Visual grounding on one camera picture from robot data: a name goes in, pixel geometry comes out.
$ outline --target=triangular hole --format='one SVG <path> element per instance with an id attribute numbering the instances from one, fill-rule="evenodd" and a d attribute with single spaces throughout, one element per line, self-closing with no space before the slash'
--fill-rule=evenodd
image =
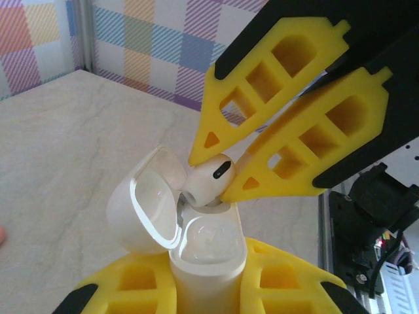
<path id="1" fill-rule="evenodd" d="M 216 136 L 216 134 L 214 132 L 209 132 L 207 139 L 205 140 L 205 144 L 204 147 L 205 148 L 210 148 L 216 144 L 220 143 L 219 138 Z"/>
<path id="2" fill-rule="evenodd" d="M 257 188 L 259 182 L 255 178 L 250 177 L 245 184 L 243 184 L 243 190 L 250 190 L 251 188 Z"/>

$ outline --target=white earbud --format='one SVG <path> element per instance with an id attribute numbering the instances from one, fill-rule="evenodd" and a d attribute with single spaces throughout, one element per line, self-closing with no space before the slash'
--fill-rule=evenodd
<path id="1" fill-rule="evenodd" d="M 234 162 L 224 154 L 196 166 L 182 187 L 182 194 L 193 207 L 202 207 L 221 195 L 236 175 Z"/>

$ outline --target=pastel plaid pattern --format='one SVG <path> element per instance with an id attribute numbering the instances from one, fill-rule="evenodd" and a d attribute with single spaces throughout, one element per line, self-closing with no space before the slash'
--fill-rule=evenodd
<path id="1" fill-rule="evenodd" d="M 0 100 L 74 71 L 81 60 L 71 0 L 0 1 Z"/>
<path id="2" fill-rule="evenodd" d="M 205 72 L 265 3 L 95 0 L 98 74 L 200 110 Z"/>

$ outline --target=yellow holder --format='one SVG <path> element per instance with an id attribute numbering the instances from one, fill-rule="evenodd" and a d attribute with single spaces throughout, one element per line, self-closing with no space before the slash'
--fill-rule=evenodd
<path id="1" fill-rule="evenodd" d="M 240 285 L 240 313 L 341 313 L 320 285 L 328 281 L 346 288 L 338 277 L 260 241 L 247 238 L 246 243 L 248 256 Z M 91 283 L 98 289 L 82 314 L 177 313 L 176 285 L 168 253 L 128 254 L 76 288 Z"/>

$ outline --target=white charging case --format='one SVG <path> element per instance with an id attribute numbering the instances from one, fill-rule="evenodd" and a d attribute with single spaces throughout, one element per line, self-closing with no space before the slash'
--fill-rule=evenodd
<path id="1" fill-rule="evenodd" d="M 182 313 L 235 313 L 247 256 L 237 204 L 193 208 L 179 200 L 185 180 L 175 154 L 157 147 L 113 192 L 110 229 L 130 252 L 169 252 Z"/>

